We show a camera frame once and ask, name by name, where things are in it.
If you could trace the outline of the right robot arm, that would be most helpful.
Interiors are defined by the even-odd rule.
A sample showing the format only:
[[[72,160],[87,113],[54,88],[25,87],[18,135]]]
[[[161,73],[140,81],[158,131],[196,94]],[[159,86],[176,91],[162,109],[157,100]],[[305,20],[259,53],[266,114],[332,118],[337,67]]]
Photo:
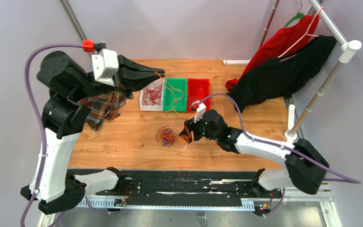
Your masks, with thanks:
[[[325,158],[305,139],[297,142],[270,140],[229,127],[216,110],[195,114],[184,121],[179,136],[187,143],[201,138],[214,140],[224,151],[254,155],[282,165],[279,169],[260,169],[251,183],[251,191],[264,197],[276,188],[296,187],[303,193],[314,195],[329,167]]]

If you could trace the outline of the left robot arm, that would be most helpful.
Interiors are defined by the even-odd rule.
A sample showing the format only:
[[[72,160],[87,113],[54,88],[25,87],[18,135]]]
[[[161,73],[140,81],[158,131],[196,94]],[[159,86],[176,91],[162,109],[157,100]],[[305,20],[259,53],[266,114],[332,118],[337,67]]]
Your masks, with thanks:
[[[124,173],[114,167],[88,175],[70,175],[69,161],[91,109],[84,99],[118,91],[127,98],[163,78],[165,71],[136,63],[115,51],[102,49],[93,55],[93,71],[86,72],[63,51],[46,55],[37,79],[50,90],[50,99],[37,119],[41,150],[32,182],[21,195],[39,201],[39,210],[55,214],[75,208],[85,197],[109,190],[121,195],[126,189]]]

